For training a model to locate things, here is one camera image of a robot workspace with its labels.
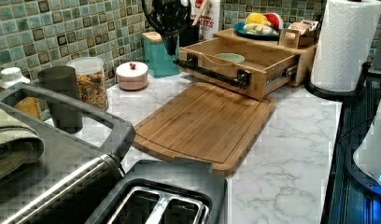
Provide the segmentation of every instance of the black handle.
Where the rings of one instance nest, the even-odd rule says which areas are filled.
[[[198,66],[197,56],[193,54],[188,54],[188,60],[183,61],[179,59],[174,59],[173,63],[182,68],[192,69],[202,75],[212,77],[214,79],[226,82],[231,86],[238,87],[240,89],[245,90],[250,83],[251,73],[244,69],[237,70],[237,77],[226,77],[220,73],[205,69],[203,67]]]
[[[25,97],[35,97],[54,105],[60,104],[73,111],[81,111],[83,115],[112,129],[109,137],[99,149],[112,153],[118,158],[123,158],[126,155],[134,141],[135,130],[131,122],[96,109],[91,105],[66,95],[24,83],[17,83],[5,91],[0,92],[0,102],[10,106],[14,106]]]

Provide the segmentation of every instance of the dish towel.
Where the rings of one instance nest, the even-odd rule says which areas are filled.
[[[0,179],[24,163],[38,161],[43,152],[37,132],[0,109]]]

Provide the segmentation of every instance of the glass jar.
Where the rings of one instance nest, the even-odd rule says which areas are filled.
[[[71,60],[66,64],[75,68],[79,99],[102,110],[108,109],[104,61],[96,57]]]

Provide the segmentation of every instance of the teal container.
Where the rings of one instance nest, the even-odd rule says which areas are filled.
[[[149,74],[157,78],[178,75],[179,68],[173,64],[173,60],[178,58],[178,43],[176,55],[170,56],[158,33],[148,32],[143,33],[142,36],[144,38],[145,62],[148,66]]]

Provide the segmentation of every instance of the white marble countertop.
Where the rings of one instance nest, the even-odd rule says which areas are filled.
[[[141,91],[107,90],[109,109],[134,126],[192,83],[187,74],[148,77]],[[220,223],[319,223],[321,219],[341,104],[289,86],[269,94],[276,109],[234,175],[227,177],[227,205]],[[105,139],[106,127],[84,120],[76,136]],[[122,161],[127,172],[137,161],[157,160],[134,147]]]

